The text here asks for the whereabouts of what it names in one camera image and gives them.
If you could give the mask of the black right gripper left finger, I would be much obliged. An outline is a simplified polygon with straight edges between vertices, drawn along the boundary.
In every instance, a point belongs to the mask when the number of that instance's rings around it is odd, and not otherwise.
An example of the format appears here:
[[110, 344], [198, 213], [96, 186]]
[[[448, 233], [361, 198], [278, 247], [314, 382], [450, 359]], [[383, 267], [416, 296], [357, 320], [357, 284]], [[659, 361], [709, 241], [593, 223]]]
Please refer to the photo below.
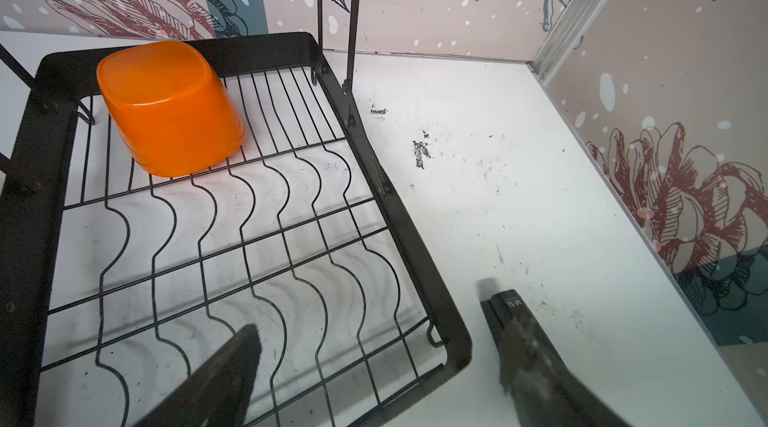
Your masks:
[[244, 326], [138, 424], [242, 426], [261, 353], [257, 326]]

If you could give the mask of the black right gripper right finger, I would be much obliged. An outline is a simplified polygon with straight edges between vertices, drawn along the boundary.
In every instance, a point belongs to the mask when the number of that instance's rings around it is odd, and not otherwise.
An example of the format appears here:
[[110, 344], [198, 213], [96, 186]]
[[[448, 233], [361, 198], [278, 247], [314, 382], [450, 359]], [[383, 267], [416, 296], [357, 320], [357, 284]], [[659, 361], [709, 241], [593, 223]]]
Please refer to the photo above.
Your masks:
[[625, 426], [576, 378], [522, 297], [507, 290], [480, 302], [500, 358], [500, 384], [522, 426]]

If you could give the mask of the orange plastic bowl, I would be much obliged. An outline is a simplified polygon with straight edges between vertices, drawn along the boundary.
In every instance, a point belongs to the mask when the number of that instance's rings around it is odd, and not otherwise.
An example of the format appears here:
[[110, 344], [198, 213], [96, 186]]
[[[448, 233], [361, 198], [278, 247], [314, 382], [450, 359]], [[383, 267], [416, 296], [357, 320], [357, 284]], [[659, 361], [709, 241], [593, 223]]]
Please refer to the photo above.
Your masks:
[[149, 174], [198, 173], [244, 143], [234, 101], [209, 62], [186, 43], [121, 50], [104, 58], [96, 74], [124, 143]]

